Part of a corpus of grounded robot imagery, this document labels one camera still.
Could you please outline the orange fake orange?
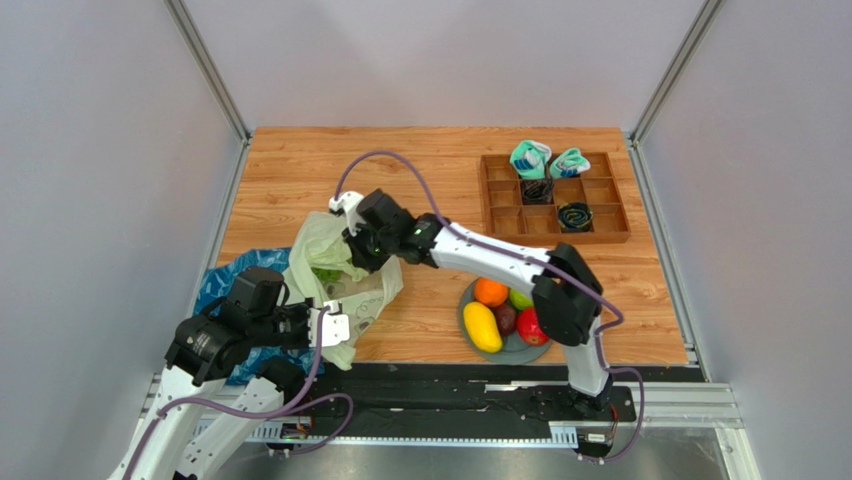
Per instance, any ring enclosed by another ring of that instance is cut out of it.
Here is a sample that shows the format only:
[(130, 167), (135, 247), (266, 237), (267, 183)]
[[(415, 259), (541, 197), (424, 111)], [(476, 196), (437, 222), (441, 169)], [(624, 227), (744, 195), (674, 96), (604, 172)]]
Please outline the orange fake orange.
[(488, 278), (478, 278), (474, 283), (474, 299), (489, 308), (505, 304), (508, 301), (509, 292), (508, 286)]

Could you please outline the teal white sock left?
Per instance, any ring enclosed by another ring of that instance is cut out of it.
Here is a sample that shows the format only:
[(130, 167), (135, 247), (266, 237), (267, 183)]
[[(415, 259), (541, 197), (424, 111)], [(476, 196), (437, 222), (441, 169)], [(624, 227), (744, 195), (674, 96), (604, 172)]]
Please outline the teal white sock left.
[(549, 146), (534, 140), (523, 140), (510, 154), (509, 164), (523, 180), (542, 180), (552, 157)]

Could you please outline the yellow fake mango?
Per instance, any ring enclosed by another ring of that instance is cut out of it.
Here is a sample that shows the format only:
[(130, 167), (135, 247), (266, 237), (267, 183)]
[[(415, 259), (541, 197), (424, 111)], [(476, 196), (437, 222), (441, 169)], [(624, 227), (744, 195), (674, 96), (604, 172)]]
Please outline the yellow fake mango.
[(503, 348), (502, 336), (491, 309), (473, 301), (463, 307), (462, 319), (473, 345), (480, 351), (493, 354)]

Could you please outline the green fake grapes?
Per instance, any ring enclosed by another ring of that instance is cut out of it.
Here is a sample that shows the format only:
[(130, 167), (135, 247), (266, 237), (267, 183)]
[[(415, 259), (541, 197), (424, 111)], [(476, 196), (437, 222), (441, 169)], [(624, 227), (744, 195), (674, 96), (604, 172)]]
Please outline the green fake grapes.
[(323, 268), (312, 268), (313, 274), (323, 284), (339, 282), (343, 272), (340, 270), (330, 270)]

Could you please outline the red fake fruit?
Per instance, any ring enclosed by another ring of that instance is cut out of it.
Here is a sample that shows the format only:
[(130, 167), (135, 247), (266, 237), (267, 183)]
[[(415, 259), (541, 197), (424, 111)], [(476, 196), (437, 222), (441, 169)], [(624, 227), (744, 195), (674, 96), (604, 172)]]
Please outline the red fake fruit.
[(539, 324), (534, 307), (526, 308), (518, 314), (516, 332), (526, 344), (531, 346), (545, 345), (550, 341)]

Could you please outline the teal white sock right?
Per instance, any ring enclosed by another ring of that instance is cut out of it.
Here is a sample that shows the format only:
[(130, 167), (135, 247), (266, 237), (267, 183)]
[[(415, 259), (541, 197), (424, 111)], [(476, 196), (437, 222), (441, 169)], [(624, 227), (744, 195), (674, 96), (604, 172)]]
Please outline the teal white sock right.
[(563, 179), (578, 176), (591, 169), (591, 162), (582, 151), (573, 147), (558, 155), (549, 163), (548, 173), (551, 178)]

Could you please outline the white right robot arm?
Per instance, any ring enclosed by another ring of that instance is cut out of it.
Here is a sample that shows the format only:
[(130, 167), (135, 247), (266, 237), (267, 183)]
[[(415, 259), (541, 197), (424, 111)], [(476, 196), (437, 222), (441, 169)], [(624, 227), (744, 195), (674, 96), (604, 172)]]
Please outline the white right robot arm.
[(530, 298), (543, 333), (562, 348), (575, 408), (587, 415), (608, 409), (613, 373), (603, 352), (601, 317), (617, 309), (573, 246), (524, 247), (436, 213), (413, 217), (380, 189), (367, 196), (338, 193), (329, 210), (345, 219), (343, 238), (358, 268), (374, 272), (396, 257), (494, 280)]

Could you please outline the pale yellow plastic bag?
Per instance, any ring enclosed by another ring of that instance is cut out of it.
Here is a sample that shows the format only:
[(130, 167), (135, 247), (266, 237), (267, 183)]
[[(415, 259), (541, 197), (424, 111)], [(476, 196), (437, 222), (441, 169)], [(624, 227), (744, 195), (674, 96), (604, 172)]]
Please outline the pale yellow plastic bag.
[(294, 298), (342, 304), (342, 312), (349, 316), (350, 337), (325, 347), (322, 356), (343, 371), (352, 368), (357, 340), (403, 289), (400, 262), (395, 257), (375, 273), (355, 267), (342, 237), (346, 232), (343, 218), (309, 213), (296, 235), (284, 272)]

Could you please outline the teal white sock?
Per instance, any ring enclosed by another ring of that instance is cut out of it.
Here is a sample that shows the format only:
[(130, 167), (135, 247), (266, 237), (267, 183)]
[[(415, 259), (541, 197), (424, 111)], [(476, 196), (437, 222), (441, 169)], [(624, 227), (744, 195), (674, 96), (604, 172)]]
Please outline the teal white sock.
[(549, 163), (548, 173), (551, 178), (563, 179), (578, 176), (591, 169), (591, 162), (582, 151), (573, 147), (558, 155)]
[(510, 154), (509, 164), (523, 180), (542, 180), (552, 157), (549, 146), (534, 140), (523, 140)]

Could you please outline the black rolled sock upper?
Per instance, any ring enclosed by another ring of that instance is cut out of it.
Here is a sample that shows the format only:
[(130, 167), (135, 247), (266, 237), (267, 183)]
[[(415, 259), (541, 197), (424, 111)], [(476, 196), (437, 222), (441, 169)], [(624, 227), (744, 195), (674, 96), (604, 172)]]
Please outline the black rolled sock upper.
[(553, 203), (554, 181), (550, 178), (523, 179), (520, 181), (523, 205), (549, 205)]

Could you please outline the grey round plate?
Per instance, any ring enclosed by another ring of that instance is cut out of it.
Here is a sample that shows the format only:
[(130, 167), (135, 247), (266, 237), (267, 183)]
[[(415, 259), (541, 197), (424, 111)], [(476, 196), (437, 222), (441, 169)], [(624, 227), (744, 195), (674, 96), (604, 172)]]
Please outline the grey round plate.
[(517, 332), (514, 332), (511, 335), (502, 338), (503, 346), (500, 351), (490, 353), (480, 350), (474, 344), (472, 337), (467, 332), (463, 319), (464, 307), (475, 300), (475, 284), (476, 282), (471, 282), (467, 286), (467, 288), (461, 295), (461, 299), (457, 308), (459, 329), (468, 346), (475, 353), (477, 353), (479, 356), (486, 359), (487, 361), (490, 361), (495, 364), (517, 366), (530, 364), (537, 361), (550, 349), (551, 345), (553, 344), (552, 340), (548, 340), (547, 342), (541, 345), (530, 345), (526, 343)]

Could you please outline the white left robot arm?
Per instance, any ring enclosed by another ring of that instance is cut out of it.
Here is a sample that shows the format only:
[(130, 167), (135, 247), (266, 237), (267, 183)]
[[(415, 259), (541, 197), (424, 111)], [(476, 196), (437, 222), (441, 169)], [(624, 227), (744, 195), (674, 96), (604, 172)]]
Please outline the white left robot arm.
[(232, 406), (214, 400), (252, 348), (315, 339), (318, 303), (289, 297), (282, 274), (250, 267), (178, 325), (152, 406), (112, 478), (209, 479), (264, 422), (299, 405), (319, 366), (304, 371), (283, 358), (263, 364)]

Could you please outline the dark red fake plum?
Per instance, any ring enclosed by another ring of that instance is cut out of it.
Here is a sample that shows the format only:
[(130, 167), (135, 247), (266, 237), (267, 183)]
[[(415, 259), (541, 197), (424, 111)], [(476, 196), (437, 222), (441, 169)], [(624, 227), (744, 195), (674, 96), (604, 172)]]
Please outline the dark red fake plum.
[(491, 309), (499, 334), (502, 337), (512, 335), (517, 329), (517, 310), (509, 303), (503, 303)]

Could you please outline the green fake apple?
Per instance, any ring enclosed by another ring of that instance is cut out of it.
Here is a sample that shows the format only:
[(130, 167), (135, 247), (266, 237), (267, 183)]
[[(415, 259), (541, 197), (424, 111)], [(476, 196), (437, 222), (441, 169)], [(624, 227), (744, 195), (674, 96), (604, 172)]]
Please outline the green fake apple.
[(516, 289), (509, 290), (508, 300), (513, 308), (518, 312), (522, 312), (533, 307), (532, 299)]

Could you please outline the brown compartment tray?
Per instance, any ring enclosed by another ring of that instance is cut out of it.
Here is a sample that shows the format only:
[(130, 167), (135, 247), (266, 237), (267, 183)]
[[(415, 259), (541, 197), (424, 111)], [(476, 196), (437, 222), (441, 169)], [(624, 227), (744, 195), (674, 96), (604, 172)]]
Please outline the brown compartment tray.
[[(631, 236), (618, 182), (609, 155), (588, 153), (591, 169), (572, 178), (554, 181), (553, 203), (523, 205), (521, 179), (509, 164), (508, 155), (484, 155), (479, 177), (486, 234), (519, 245), (551, 247), (557, 243), (614, 244)], [(557, 221), (557, 208), (584, 202), (593, 211), (592, 228), (584, 233), (565, 233)]]

